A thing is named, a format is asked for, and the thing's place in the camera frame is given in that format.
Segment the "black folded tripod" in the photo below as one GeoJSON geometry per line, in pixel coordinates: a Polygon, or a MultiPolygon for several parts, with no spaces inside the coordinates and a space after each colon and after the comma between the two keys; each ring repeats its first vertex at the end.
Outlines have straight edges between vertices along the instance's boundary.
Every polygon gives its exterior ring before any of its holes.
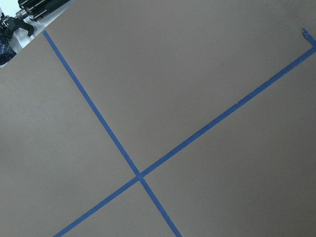
{"type": "Polygon", "coordinates": [[[55,12],[70,0],[19,0],[20,10],[15,13],[15,17],[4,15],[0,16],[0,35],[12,39],[13,34],[18,29],[27,31],[27,36],[31,37],[34,33],[33,25],[26,23],[24,19],[29,18],[33,22],[38,22],[44,17],[55,12]]]}

